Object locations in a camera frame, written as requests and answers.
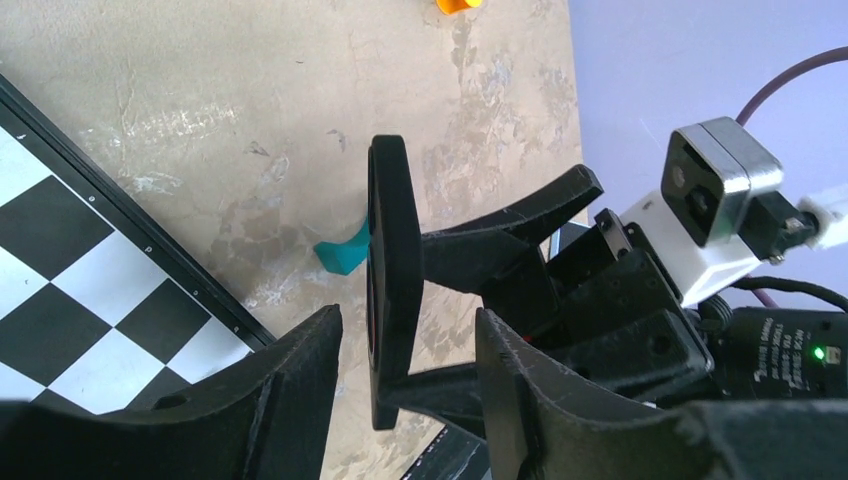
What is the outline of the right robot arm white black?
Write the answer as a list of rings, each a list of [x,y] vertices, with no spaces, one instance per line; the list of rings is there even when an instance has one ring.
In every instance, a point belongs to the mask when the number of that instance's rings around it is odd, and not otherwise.
[[[422,233],[403,160],[368,166],[367,317],[372,422],[432,416],[489,444],[536,447],[564,420],[624,423],[690,402],[738,408],[847,396],[847,301],[791,280],[830,311],[738,308],[711,294],[685,306],[645,224],[598,215],[546,259],[543,239],[602,193],[577,166],[518,202]],[[475,359],[410,370],[423,289],[479,296]]]

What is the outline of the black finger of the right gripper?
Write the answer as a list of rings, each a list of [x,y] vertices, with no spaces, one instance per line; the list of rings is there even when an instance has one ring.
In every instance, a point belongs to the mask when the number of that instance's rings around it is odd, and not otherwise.
[[[485,438],[481,388],[475,363],[380,379],[380,429],[396,427],[398,412],[431,417],[464,434]]]

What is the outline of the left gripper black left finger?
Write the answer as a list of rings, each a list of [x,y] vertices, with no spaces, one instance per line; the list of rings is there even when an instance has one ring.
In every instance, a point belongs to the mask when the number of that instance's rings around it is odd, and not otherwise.
[[[150,410],[1,406],[5,479],[316,479],[343,320],[327,305],[270,346]]]

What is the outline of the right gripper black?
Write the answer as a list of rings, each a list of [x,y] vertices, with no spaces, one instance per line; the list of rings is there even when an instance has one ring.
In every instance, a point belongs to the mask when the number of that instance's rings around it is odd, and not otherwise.
[[[424,279],[480,295],[603,193],[578,165],[488,215],[422,236]],[[554,258],[488,287],[484,305],[555,362],[624,397],[670,406],[707,388],[714,360],[635,225],[609,209]]]

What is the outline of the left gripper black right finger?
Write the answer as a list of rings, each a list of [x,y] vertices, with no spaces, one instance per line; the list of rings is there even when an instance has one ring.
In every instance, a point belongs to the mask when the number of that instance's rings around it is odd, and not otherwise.
[[[590,382],[496,314],[475,318],[496,479],[843,479],[843,400],[691,402],[662,410]]]

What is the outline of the black phone case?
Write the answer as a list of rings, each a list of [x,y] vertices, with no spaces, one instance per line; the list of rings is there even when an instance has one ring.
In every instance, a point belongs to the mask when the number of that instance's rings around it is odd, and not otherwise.
[[[423,295],[421,232],[404,139],[377,135],[368,149],[366,262],[371,421],[395,427],[399,408],[388,400],[406,378]]]

